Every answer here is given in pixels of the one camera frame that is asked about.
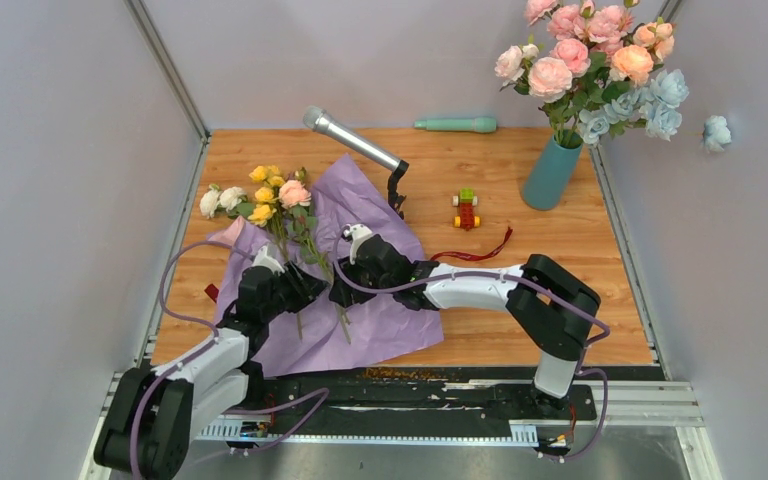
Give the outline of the pale pink flower stem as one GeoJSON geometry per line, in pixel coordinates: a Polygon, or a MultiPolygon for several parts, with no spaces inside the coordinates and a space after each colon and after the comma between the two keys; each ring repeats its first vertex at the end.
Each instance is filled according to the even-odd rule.
{"type": "Polygon", "coordinates": [[[539,57],[540,49],[533,43],[513,45],[496,59],[493,73],[502,81],[501,90],[513,88],[520,95],[543,103],[555,138],[561,143],[562,132],[569,119],[564,116],[572,89],[574,74],[567,64],[552,56],[539,57]]]}

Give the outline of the purple pink wrapping paper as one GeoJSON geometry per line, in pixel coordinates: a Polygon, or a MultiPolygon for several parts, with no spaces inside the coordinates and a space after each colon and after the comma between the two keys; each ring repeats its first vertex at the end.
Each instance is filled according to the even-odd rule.
{"type": "MultiPolygon", "coordinates": [[[[411,228],[387,204],[349,155],[317,175],[312,186],[318,220],[314,239],[329,259],[349,252],[340,241],[343,226],[364,224],[411,260],[426,255],[411,228]]],[[[378,295],[347,310],[342,327],[326,294],[301,314],[282,314],[269,325],[269,336],[255,355],[268,377],[366,367],[412,353],[443,339],[435,311],[411,311],[390,295],[378,295]]]]}

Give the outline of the dark red printed ribbon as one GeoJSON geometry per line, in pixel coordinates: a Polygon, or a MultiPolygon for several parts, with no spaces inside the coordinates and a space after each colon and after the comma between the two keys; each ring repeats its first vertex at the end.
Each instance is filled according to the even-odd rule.
{"type": "MultiPolygon", "coordinates": [[[[239,238],[240,234],[242,233],[242,230],[243,230],[243,224],[239,222],[234,222],[226,229],[209,235],[207,239],[213,240],[213,241],[219,241],[220,243],[231,245],[239,238]]],[[[449,251],[438,252],[434,254],[431,257],[431,259],[438,260],[443,257],[449,257],[449,258],[457,258],[457,259],[461,259],[469,262],[487,260],[497,256],[504,249],[505,245],[510,240],[512,234],[513,234],[513,229],[511,227],[508,227],[506,229],[503,240],[497,246],[495,246],[492,250],[484,254],[449,250],[449,251]]],[[[218,302],[219,288],[215,284],[213,283],[208,284],[204,288],[204,293],[214,304],[218,302]]]]}

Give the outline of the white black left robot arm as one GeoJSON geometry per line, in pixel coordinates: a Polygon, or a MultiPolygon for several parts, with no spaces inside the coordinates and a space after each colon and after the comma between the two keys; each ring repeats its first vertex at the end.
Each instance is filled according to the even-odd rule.
{"type": "Polygon", "coordinates": [[[197,433],[224,411],[258,411],[266,400],[254,355],[269,324],[298,313],[329,287],[292,263],[245,269],[237,296],[209,337],[167,364],[127,370],[96,441],[96,464],[140,479],[172,479],[197,433]]]}

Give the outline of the peach orange flower stem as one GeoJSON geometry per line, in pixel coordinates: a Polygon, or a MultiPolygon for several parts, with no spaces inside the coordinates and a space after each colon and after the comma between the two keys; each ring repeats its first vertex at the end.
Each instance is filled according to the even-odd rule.
{"type": "Polygon", "coordinates": [[[608,78],[628,81],[635,88],[646,84],[650,74],[663,65],[675,46],[674,26],[659,18],[639,26],[630,43],[610,56],[608,78]]]}

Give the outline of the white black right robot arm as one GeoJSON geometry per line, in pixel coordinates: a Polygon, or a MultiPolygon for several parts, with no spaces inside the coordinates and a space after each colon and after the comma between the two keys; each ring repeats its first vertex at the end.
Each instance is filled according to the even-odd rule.
{"type": "Polygon", "coordinates": [[[556,417],[571,403],[570,387],[598,327],[601,299],[552,258],[533,254],[505,268],[456,267],[411,260],[367,226],[345,227],[346,256],[334,264],[330,299],[346,308],[389,295],[411,311],[472,308],[509,314],[538,347],[540,358],[531,403],[544,417],[556,417]]]}

